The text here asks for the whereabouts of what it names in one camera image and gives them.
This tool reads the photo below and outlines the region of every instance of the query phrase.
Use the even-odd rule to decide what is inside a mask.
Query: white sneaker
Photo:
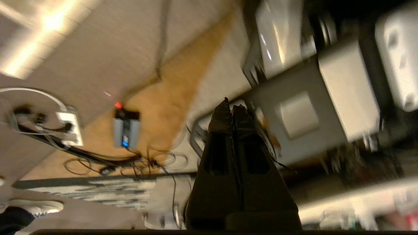
[[[30,201],[14,199],[9,201],[10,207],[20,207],[31,213],[35,218],[57,213],[64,209],[64,204],[56,201]]]

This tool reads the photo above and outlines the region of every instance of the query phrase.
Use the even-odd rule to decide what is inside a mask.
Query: electrical outlet
[[[71,123],[72,129],[66,134],[61,142],[67,146],[83,146],[83,139],[81,136],[81,126],[77,118],[77,110],[71,106],[67,106],[68,111],[56,112],[56,117],[62,123]]]

